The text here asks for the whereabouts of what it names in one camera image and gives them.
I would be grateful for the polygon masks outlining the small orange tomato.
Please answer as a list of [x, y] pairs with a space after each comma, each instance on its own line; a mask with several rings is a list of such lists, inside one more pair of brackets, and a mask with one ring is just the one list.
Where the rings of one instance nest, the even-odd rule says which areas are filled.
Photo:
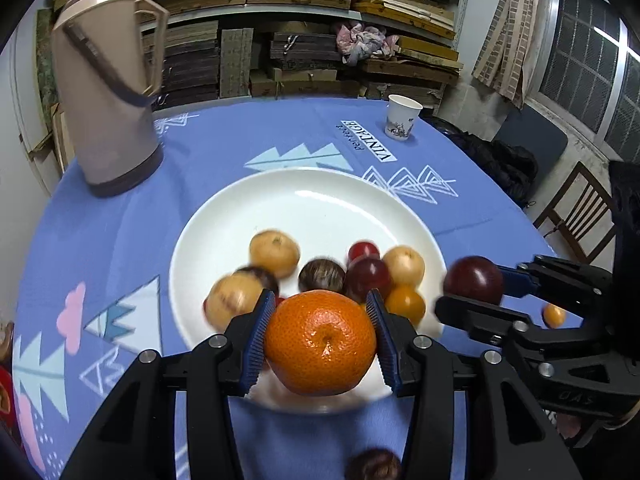
[[541, 309], [541, 317], [545, 326], [550, 330], [556, 330], [564, 325], [566, 311], [555, 304], [546, 304]]

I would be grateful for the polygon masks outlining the dark purple plum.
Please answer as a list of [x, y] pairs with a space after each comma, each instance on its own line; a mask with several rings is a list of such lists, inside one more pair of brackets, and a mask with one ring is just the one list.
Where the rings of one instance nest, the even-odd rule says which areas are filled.
[[495, 263], [482, 256], [466, 256], [448, 268], [442, 289], [445, 294], [498, 306], [504, 293], [504, 281]]

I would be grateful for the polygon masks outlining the yellow tomato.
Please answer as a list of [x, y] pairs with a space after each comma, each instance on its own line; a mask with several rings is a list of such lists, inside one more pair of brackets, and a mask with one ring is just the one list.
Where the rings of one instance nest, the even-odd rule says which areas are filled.
[[414, 327], [418, 327], [426, 312], [422, 296], [410, 285], [396, 286], [385, 299], [386, 310], [408, 318]]

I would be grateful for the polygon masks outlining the pale beige fruit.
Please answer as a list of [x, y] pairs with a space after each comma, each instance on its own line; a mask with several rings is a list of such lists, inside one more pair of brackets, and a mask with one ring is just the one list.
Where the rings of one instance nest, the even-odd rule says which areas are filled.
[[390, 248], [382, 260], [395, 285], [418, 287], [424, 278], [425, 262], [413, 248], [399, 245]]

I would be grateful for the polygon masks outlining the dark red plum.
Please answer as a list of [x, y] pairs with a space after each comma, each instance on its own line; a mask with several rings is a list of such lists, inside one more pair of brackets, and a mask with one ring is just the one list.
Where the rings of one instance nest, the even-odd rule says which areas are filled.
[[367, 294], [372, 289], [377, 289], [386, 298], [393, 288], [390, 270], [380, 258], [360, 257], [352, 262], [346, 272], [346, 295], [358, 304], [366, 302]]

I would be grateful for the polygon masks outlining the beige striped melon fruit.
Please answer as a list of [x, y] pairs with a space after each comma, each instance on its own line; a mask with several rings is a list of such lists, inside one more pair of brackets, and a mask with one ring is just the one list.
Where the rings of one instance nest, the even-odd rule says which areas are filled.
[[232, 318], [254, 310], [262, 283], [253, 274], [236, 272], [216, 281], [204, 301], [207, 322], [225, 330]]

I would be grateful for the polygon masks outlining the dark brown mangosteen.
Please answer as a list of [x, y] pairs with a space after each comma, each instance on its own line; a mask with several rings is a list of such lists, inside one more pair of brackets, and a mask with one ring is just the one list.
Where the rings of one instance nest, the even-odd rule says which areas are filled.
[[267, 269], [261, 266], [242, 266], [236, 273], [245, 273], [254, 276], [260, 281], [263, 288], [271, 290], [276, 296], [280, 295], [280, 285], [276, 277]]
[[332, 259], [314, 258], [309, 260], [298, 274], [298, 288], [301, 292], [308, 290], [329, 290], [342, 292], [346, 272]]

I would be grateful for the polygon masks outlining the wooden chair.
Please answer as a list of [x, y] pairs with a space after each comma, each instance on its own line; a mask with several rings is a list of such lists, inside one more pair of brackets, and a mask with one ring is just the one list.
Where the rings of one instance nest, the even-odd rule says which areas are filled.
[[[570, 188], [578, 181], [584, 182], [582, 192], [578, 195], [567, 214], [560, 214], [558, 206], [570, 192]], [[550, 203], [544, 207], [534, 220], [534, 227], [540, 228], [546, 220], [552, 223], [552, 230], [546, 236], [559, 233], [568, 245], [577, 261], [590, 264], [605, 250], [609, 242], [615, 237], [615, 226], [610, 226], [596, 246], [586, 252], [582, 247], [584, 238], [604, 219], [613, 212], [613, 199], [604, 185], [582, 163], [578, 162], [559, 191], [554, 194]]]

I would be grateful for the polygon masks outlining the red patterned cushion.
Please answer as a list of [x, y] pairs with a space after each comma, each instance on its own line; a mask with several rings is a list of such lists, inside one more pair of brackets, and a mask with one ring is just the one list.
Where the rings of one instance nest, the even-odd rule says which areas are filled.
[[1, 421], [11, 434], [16, 428], [16, 408], [14, 404], [13, 382], [11, 375], [14, 323], [1, 326], [0, 382], [1, 382]]

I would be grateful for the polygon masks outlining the blue patterned tablecloth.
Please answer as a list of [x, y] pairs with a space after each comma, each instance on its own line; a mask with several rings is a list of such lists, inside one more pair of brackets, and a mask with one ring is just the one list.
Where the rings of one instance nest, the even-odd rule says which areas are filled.
[[61, 474], [92, 416], [143, 350], [186, 351], [169, 302], [169, 263], [192, 214], [236, 180], [331, 168], [402, 200], [447, 262], [514, 266], [550, 248], [523, 211], [427, 124], [384, 133], [380, 101], [247, 101], [160, 119], [164, 159], [113, 198], [70, 166], [36, 229], [17, 299], [13, 383], [26, 453]]

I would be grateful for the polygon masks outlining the white oval plate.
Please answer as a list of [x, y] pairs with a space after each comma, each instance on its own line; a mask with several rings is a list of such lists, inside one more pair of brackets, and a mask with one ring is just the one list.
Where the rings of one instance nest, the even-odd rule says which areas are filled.
[[368, 180], [341, 171], [286, 168], [253, 174], [213, 195], [192, 214], [172, 253], [169, 302], [188, 348], [217, 333], [204, 301], [216, 281], [250, 261], [250, 240], [279, 230], [299, 247], [299, 262], [329, 258], [339, 264], [358, 240], [381, 252], [406, 245], [424, 260], [418, 292], [426, 313], [418, 333], [437, 338], [442, 324], [434, 302], [442, 293], [446, 263], [431, 231], [404, 202]]

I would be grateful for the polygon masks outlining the checked curtain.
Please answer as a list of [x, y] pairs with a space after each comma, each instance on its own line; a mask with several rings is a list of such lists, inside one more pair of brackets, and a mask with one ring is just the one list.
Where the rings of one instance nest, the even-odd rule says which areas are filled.
[[524, 105], [539, 0], [499, 0], [472, 76], [514, 106]]

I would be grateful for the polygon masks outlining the white paper cup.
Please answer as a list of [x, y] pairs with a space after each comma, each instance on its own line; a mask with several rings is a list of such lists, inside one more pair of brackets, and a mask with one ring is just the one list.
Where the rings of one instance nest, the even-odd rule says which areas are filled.
[[407, 141], [421, 110], [423, 110], [423, 105], [418, 101], [408, 98], [408, 96], [390, 94], [388, 96], [385, 133], [397, 141]]

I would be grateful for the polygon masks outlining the shelf with stacked boards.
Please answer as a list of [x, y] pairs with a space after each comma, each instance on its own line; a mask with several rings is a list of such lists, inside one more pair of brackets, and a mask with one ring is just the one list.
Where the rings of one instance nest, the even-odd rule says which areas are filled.
[[[216, 99], [403, 94], [436, 110], [462, 71], [466, 0], [152, 0], [169, 13], [156, 108]], [[343, 63], [336, 29], [399, 37], [388, 60]]]

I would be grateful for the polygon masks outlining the beige thermos jug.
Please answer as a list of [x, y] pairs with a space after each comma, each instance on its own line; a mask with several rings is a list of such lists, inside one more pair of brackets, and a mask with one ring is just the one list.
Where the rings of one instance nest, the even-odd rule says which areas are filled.
[[58, 96], [90, 192], [112, 197], [163, 160], [152, 104], [169, 13], [152, 0], [68, 0], [52, 29]]

